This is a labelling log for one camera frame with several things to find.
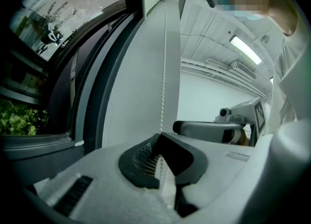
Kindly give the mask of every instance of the white ceiling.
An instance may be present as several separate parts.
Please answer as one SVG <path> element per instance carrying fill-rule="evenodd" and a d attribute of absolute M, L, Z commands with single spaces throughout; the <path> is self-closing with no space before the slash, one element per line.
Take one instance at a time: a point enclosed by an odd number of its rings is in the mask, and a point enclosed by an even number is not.
<path fill-rule="evenodd" d="M 205 0 L 186 0 L 180 28 L 182 58 L 200 62 L 213 58 L 226 65 L 239 61 L 256 74 L 257 78 L 251 84 L 266 95 L 271 94 L 273 63 L 284 39 L 281 30 L 271 20 L 234 17 L 210 8 Z M 229 42 L 234 34 L 262 59 L 259 65 Z M 264 35 L 270 38 L 266 44 L 261 42 Z"/>

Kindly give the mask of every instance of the neck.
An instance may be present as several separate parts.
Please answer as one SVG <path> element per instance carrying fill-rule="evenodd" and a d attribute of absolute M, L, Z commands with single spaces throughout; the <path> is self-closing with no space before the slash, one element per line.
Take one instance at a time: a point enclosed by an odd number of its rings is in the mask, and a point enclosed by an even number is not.
<path fill-rule="evenodd" d="M 291 36 L 296 30 L 298 15 L 291 0 L 269 0 L 267 17 L 287 36 Z"/>

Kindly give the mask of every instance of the white lab coat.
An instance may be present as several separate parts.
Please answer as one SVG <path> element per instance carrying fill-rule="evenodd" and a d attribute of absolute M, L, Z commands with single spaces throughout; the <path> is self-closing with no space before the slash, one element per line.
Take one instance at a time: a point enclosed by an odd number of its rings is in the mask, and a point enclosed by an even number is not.
<path fill-rule="evenodd" d="M 310 36 L 307 23 L 298 14 L 296 30 L 291 36 L 285 36 L 281 52 L 274 64 L 271 111 L 265 134 L 275 133 L 281 124 L 295 120 L 294 109 L 287 100 L 286 95 L 280 89 L 279 83 L 295 63 L 296 59 L 301 55 L 310 40 Z"/>

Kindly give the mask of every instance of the bush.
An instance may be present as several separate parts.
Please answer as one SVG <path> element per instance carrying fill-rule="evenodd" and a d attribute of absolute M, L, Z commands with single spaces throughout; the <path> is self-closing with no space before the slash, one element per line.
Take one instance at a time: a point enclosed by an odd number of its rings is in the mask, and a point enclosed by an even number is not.
<path fill-rule="evenodd" d="M 49 120 L 46 110 L 32 109 L 3 99 L 0 99 L 0 111 L 0 134 L 43 134 Z"/>

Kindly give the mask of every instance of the ceiling light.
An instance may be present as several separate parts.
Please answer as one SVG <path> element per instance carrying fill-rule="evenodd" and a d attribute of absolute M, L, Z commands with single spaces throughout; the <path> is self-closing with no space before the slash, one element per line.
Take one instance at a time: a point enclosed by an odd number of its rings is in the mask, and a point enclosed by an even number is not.
<path fill-rule="evenodd" d="M 230 43 L 237 47 L 239 50 L 241 50 L 243 53 L 245 53 L 249 58 L 251 58 L 256 63 L 256 65 L 262 62 L 259 56 L 257 56 L 256 53 L 236 35 L 233 35 L 230 38 Z"/>

